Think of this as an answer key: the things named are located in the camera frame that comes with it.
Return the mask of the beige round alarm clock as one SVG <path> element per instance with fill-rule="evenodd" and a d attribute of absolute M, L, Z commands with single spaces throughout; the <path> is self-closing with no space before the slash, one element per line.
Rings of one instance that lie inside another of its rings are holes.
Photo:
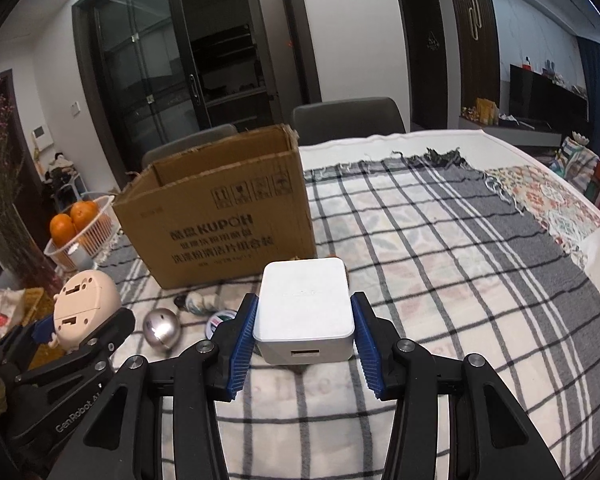
<path fill-rule="evenodd" d="M 73 275 L 55 296 L 51 346 L 73 351 L 121 308 L 117 285 L 99 270 Z"/>

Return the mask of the silver metal ball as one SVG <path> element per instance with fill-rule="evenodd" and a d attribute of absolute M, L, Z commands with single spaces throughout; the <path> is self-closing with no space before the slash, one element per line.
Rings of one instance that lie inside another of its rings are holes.
<path fill-rule="evenodd" d="M 167 352 L 180 340 L 181 323 L 170 309 L 157 308 L 148 312 L 142 323 L 143 335 L 155 350 Z"/>

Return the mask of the white rectangular charger box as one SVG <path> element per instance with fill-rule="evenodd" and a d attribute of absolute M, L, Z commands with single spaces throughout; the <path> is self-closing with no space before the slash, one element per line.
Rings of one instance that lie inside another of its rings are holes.
<path fill-rule="evenodd" d="M 275 261 L 262 275 L 253 337 L 271 365 L 344 362 L 353 354 L 347 269 L 337 257 Z"/>

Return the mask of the dried purple flower bouquet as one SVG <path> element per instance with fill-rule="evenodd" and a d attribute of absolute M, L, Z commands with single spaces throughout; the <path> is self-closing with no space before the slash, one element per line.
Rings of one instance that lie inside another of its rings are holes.
<path fill-rule="evenodd" d="M 25 188 L 20 178 L 24 154 L 9 134 L 15 118 L 0 77 L 0 266 L 20 288 L 41 287 L 49 295 L 61 286 L 53 263 L 38 247 L 24 218 L 45 220 L 44 211 L 31 202 L 36 188 Z"/>

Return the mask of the white fruit basket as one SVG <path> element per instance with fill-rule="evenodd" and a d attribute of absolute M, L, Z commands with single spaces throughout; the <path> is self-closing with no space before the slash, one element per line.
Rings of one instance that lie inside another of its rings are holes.
<path fill-rule="evenodd" d="M 69 249 L 74 244 L 79 244 L 91 258 L 95 258 L 104 250 L 104 247 L 114 238 L 120 228 L 120 223 L 114 214 L 114 208 L 112 208 L 114 196 L 103 195 L 92 200 L 99 206 L 99 214 L 86 229 L 78 232 L 70 243 L 61 248 L 57 248 L 50 238 L 43 250 L 43 254 L 65 272 L 76 270 L 76 265 L 69 256 Z M 70 216 L 71 206 L 62 214 Z"/>

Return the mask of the orange fruit front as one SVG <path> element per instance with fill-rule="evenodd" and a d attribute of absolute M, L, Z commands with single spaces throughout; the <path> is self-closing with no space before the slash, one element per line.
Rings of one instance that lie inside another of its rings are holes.
<path fill-rule="evenodd" d="M 50 238 L 57 248 L 66 246 L 76 234 L 76 225 L 68 214 L 55 214 L 50 220 Z"/>

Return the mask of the orange fruit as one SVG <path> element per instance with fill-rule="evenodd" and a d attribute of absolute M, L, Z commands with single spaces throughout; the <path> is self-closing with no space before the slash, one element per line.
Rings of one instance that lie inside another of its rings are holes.
<path fill-rule="evenodd" d="M 80 200 L 70 209 L 70 218 L 78 232 L 85 230 L 98 214 L 99 206 L 94 200 Z"/>
<path fill-rule="evenodd" d="M 76 234 L 76 225 L 68 214 L 55 214 L 50 220 L 50 238 L 57 248 L 66 246 Z"/>

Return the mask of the white shoe rack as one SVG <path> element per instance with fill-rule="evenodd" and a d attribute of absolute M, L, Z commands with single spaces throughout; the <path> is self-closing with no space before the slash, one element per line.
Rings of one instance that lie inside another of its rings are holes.
<path fill-rule="evenodd" d="M 64 154 L 58 152 L 48 164 L 43 181 L 43 197 L 57 212 L 83 200 L 86 187 L 81 174 Z"/>

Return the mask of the brown cardboard box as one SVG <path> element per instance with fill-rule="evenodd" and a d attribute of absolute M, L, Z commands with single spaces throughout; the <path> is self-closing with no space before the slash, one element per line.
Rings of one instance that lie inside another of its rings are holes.
<path fill-rule="evenodd" d="M 316 255 L 298 136 L 287 125 L 153 162 L 116 197 L 114 213 L 163 289 Z"/>

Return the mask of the plaid grey white tablecloth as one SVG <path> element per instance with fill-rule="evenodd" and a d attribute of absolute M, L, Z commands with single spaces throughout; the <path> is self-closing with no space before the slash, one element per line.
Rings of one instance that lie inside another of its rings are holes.
<path fill-rule="evenodd" d="M 482 354 L 567 478 L 600 454 L 600 290 L 547 229 L 461 160 L 363 160 L 306 173 L 320 256 L 434 354 Z M 394 406 L 357 359 L 288 370 L 254 358 L 220 404 L 234 479 L 377 479 Z"/>

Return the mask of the grey dining chair left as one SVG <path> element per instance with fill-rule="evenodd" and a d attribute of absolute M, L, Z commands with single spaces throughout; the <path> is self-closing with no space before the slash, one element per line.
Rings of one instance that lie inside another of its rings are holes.
<path fill-rule="evenodd" d="M 142 158 L 142 167 L 147 168 L 156 160 L 190 150 L 191 148 L 198 148 L 198 146 L 204 144 L 218 142 L 219 140 L 236 136 L 237 133 L 238 130 L 234 125 L 224 124 L 189 134 L 188 136 L 184 136 L 184 138 L 163 144 L 147 152 Z"/>

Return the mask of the grey dining chair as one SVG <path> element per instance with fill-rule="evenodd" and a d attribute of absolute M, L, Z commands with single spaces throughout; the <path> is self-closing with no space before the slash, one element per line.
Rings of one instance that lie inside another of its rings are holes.
<path fill-rule="evenodd" d="M 198 146 L 204 144 L 218 142 L 219 140 L 236 136 L 237 133 L 238 130 L 234 125 L 224 124 L 189 134 L 188 136 L 184 136 L 184 138 L 163 144 L 147 152 L 142 158 L 142 167 L 147 168 L 156 160 L 190 150 L 191 148 L 198 148 Z"/>
<path fill-rule="evenodd" d="M 292 112 L 292 126 L 303 146 L 406 133 L 400 110 L 388 96 L 298 106 Z"/>

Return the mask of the patterned floral table mat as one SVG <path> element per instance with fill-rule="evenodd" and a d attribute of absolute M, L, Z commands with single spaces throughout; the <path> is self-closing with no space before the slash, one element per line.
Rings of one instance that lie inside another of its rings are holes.
<path fill-rule="evenodd" d="M 600 227 L 600 218 L 565 185 L 535 166 L 486 170 L 486 187 L 519 212 L 531 214 L 571 260 L 585 269 L 585 239 Z"/>

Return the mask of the white tv cabinet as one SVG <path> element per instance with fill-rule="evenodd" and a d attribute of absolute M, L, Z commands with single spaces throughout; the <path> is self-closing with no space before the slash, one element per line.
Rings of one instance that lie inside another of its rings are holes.
<path fill-rule="evenodd" d="M 458 118 L 461 129 L 482 130 L 494 138 L 512 144 L 517 148 L 559 148 L 562 145 L 562 135 L 554 132 L 535 131 L 501 126 L 485 126 L 471 122 L 464 117 Z"/>

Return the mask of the black television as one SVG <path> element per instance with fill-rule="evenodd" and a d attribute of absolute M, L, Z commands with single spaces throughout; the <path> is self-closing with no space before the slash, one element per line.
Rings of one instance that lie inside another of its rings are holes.
<path fill-rule="evenodd" d="M 543 75 L 509 66 L 509 114 L 532 126 L 560 134 L 584 133 L 588 126 L 588 102 Z"/>

